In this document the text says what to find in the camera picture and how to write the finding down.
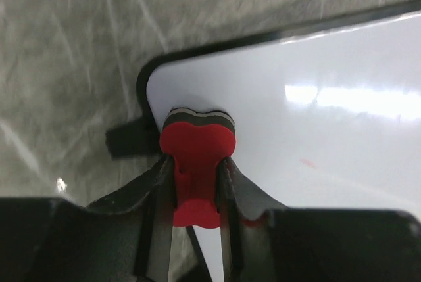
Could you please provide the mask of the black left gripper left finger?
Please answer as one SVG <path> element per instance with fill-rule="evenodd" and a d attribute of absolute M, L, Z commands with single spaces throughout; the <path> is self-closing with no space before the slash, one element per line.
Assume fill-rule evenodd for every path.
<path fill-rule="evenodd" d="M 88 208 L 109 216 L 140 212 L 133 274 L 137 281 L 167 281 L 175 206 L 174 160 L 163 155 L 149 170 Z"/>

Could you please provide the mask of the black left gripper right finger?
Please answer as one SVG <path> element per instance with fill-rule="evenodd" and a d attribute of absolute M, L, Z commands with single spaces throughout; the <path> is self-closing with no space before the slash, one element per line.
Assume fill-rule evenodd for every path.
<path fill-rule="evenodd" d="M 280 203 L 246 177 L 230 157 L 216 169 L 225 281 L 275 281 L 269 229 Z"/>

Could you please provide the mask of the red and black whiteboard eraser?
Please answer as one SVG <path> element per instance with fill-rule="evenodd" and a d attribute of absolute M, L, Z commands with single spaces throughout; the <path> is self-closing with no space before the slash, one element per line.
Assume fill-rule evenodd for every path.
<path fill-rule="evenodd" d="M 175 227 L 220 227 L 216 205 L 216 169 L 233 155 L 233 119 L 222 111 L 171 110 L 164 121 L 161 150 L 174 160 Z"/>

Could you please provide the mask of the small black-framed whiteboard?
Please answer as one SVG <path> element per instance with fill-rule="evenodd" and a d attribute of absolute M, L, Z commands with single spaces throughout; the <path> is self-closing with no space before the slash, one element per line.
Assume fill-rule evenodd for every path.
<path fill-rule="evenodd" d="M 159 131 L 179 107 L 232 117 L 232 159 L 287 206 L 276 281 L 420 280 L 420 0 L 161 55 L 136 93 Z"/>

